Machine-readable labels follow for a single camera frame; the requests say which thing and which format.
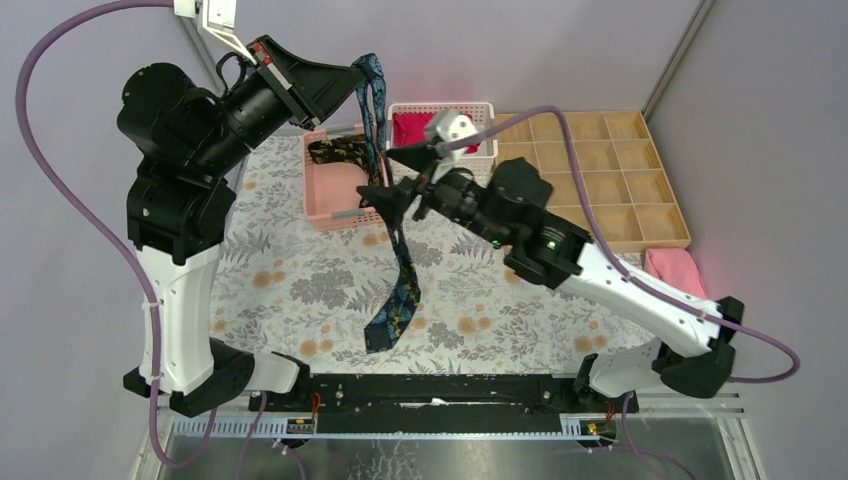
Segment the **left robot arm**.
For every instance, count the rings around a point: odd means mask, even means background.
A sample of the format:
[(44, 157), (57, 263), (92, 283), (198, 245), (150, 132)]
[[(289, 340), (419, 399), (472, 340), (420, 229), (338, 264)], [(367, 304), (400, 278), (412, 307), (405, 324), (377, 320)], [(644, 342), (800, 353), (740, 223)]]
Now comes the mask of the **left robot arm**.
[(123, 378), (145, 398), (169, 396), (194, 417), (248, 391), (288, 411), (309, 401), (308, 366), (225, 344), (208, 329), (213, 279), (235, 191), (228, 173), (276, 130), (311, 130), (365, 83), (358, 66), (302, 59), (268, 36), (249, 45), (222, 95), (178, 66), (154, 63), (123, 89), (119, 130), (142, 153), (126, 201), (128, 237), (148, 284), (143, 358)]

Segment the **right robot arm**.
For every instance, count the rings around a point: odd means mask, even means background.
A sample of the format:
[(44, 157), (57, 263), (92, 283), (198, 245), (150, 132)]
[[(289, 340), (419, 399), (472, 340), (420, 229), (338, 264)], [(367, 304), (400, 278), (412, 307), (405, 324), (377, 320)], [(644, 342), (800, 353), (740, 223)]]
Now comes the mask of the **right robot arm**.
[(547, 211), (553, 187), (522, 157), (500, 163), (486, 186), (458, 168), (431, 183), (427, 175), (433, 161), (420, 165), (424, 171), (416, 178), (357, 191), (392, 226), (420, 198), (416, 218), (437, 212), (493, 247), (508, 247), (504, 263), (522, 280), (595, 301), (654, 335), (640, 347), (586, 357), (573, 386), (583, 410), (597, 412), (613, 398), (657, 385), (693, 398), (712, 398), (729, 380), (733, 332), (707, 318), (715, 315), (739, 324), (741, 301), (707, 300), (630, 264), (615, 265), (598, 239)]

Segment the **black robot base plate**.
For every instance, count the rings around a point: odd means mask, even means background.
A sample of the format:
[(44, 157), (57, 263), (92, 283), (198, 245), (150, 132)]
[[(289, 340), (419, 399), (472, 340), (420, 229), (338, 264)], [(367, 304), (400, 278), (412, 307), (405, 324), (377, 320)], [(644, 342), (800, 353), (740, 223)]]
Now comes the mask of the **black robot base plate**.
[(550, 374), (310, 374), (248, 408), (303, 414), (320, 434), (548, 434), (566, 414), (605, 418), (639, 404)]

